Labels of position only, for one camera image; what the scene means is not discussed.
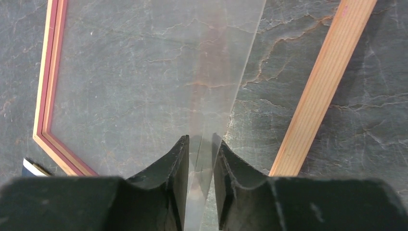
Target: picture frame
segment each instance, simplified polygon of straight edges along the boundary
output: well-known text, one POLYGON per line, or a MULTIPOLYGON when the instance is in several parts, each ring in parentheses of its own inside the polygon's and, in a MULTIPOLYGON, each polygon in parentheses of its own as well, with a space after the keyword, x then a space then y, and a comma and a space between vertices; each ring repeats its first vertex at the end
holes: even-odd
POLYGON ((67 2, 68 0, 48 0, 33 139, 69 176, 97 176, 95 171, 51 133, 67 2))

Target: wooden strip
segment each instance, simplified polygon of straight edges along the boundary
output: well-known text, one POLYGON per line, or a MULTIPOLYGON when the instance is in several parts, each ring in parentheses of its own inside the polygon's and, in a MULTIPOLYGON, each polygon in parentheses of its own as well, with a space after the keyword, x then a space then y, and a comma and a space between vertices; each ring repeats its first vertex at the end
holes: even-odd
POLYGON ((48 77, 47 96, 45 101, 44 122, 42 124, 43 133, 49 133, 51 128, 51 118, 53 113, 53 104, 55 97, 55 89, 58 77, 58 62, 61 54, 62 39, 65 25, 66 0, 58 1, 57 16, 55 20, 55 33, 52 45, 52 55, 50 62, 50 74, 48 77))
POLYGON ((80 158, 78 158, 71 150, 62 144, 55 136, 51 134, 52 113, 54 106, 54 98, 58 81, 58 67, 61 56, 61 49, 64 36, 64 25, 66 16, 67 0, 59 0, 55 34, 52 46, 52 56, 50 64, 50 74, 48 78, 47 96, 45 101, 44 122, 42 124, 43 141, 51 146, 52 155, 56 154, 64 160, 65 164, 71 169, 66 169, 75 172, 79 176, 96 176, 97 174, 88 167, 80 158))
POLYGON ((296 176, 377 0, 342 0, 270 176, 296 176))
POLYGON ((54 152, 64 158, 64 162, 76 172, 78 176, 97 176, 98 174, 87 166, 78 156, 76 156, 68 147, 58 140, 51 133, 43 133, 44 138, 49 142, 49 146, 55 147, 54 152))
POLYGON ((42 45, 41 66, 38 80, 37 105, 34 117, 33 137, 42 132, 44 119, 45 98, 47 95, 48 76, 54 38, 55 18, 57 15, 58 0, 49 0, 45 19, 44 42, 42 45))
POLYGON ((58 155, 58 150, 42 135, 35 136, 33 139, 66 174, 69 176, 83 176, 64 156, 58 155))

